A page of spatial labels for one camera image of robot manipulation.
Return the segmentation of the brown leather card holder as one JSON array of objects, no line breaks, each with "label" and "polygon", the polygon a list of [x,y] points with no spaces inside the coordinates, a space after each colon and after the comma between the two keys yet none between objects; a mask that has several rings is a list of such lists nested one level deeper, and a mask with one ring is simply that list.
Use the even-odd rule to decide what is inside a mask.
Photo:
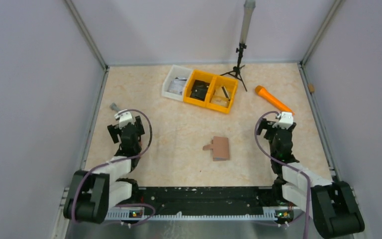
[{"label": "brown leather card holder", "polygon": [[229,138],[214,136],[211,143],[202,148],[204,151],[211,150],[213,161],[227,161],[230,159]]}]

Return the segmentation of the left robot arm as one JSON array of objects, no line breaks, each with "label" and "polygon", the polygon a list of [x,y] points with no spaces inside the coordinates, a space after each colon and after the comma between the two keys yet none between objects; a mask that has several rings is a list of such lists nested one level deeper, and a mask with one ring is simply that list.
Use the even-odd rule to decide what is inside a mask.
[{"label": "left robot arm", "polygon": [[117,124],[107,130],[118,149],[109,162],[95,170],[78,170],[73,174],[63,208],[66,219],[100,224],[109,209],[129,199],[136,181],[124,179],[138,165],[145,134],[140,116],[130,112],[116,116]]}]

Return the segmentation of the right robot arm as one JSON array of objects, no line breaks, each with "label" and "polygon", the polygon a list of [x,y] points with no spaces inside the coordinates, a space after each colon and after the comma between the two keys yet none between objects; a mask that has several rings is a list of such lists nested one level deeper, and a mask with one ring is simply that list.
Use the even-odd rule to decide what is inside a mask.
[{"label": "right robot arm", "polygon": [[299,207],[324,239],[363,232],[365,221],[351,186],[315,174],[293,155],[295,126],[260,118],[254,129],[256,144],[277,175],[274,189],[278,199]]}]

